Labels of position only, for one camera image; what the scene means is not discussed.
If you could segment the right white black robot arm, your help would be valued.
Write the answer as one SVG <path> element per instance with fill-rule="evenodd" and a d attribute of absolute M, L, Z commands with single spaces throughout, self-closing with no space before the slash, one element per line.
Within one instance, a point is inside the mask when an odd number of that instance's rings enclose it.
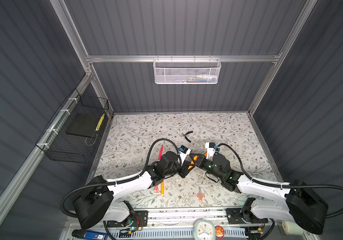
<path fill-rule="evenodd" d="M 312 189 L 288 189 L 288 183 L 273 188 L 271 181 L 258 184 L 233 170 L 221 154 L 215 154 L 211 160 L 203 154 L 189 154 L 183 162 L 183 170 L 189 173 L 195 167 L 214 176 L 228 191 L 249 195 L 237 213 L 246 223 L 265 223 L 273 219 L 296 223 L 316 235 L 323 233 L 328 205 Z"/>

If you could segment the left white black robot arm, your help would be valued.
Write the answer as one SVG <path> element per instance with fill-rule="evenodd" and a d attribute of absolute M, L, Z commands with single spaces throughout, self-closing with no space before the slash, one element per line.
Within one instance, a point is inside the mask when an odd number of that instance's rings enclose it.
<path fill-rule="evenodd" d="M 126 178 L 121 184 L 113 180 L 109 186 L 90 186 L 77 191 L 73 207 L 81 229 L 89 229 L 101 221 L 130 225 L 135 218 L 135 211 L 129 202 L 119 199 L 136 191 L 152 190 L 176 174 L 185 177 L 184 171 L 189 167 L 189 161 L 185 159 L 190 152 L 190 149 L 184 147 L 179 148 L 178 154 L 168 151 L 159 161 L 148 165 L 142 175 L 132 175 L 134 180 Z"/>

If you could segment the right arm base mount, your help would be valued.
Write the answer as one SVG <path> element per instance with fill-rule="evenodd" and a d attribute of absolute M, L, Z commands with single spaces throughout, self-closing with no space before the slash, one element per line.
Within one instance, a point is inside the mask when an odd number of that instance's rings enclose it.
<path fill-rule="evenodd" d="M 225 209 L 226 217 L 229 224 L 267 224 L 268 219 L 258 219 L 249 210 L 242 208 L 227 208 Z"/>

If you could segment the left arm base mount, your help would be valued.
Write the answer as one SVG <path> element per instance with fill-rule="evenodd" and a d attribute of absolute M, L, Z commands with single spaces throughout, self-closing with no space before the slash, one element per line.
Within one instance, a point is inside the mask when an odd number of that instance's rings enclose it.
<path fill-rule="evenodd" d="M 148 223 L 148 211 L 134 211 L 122 222 L 107 221 L 109 228 L 121 228 L 121 227 L 146 227 Z"/>

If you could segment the translucent pink cap front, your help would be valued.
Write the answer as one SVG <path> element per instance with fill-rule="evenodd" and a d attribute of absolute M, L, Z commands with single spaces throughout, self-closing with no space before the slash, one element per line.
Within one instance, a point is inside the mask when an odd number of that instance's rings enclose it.
<path fill-rule="evenodd" d="M 197 193 L 197 198 L 199 199 L 199 201 L 203 201 L 204 198 L 204 192 L 202 190 L 199 190 Z"/>

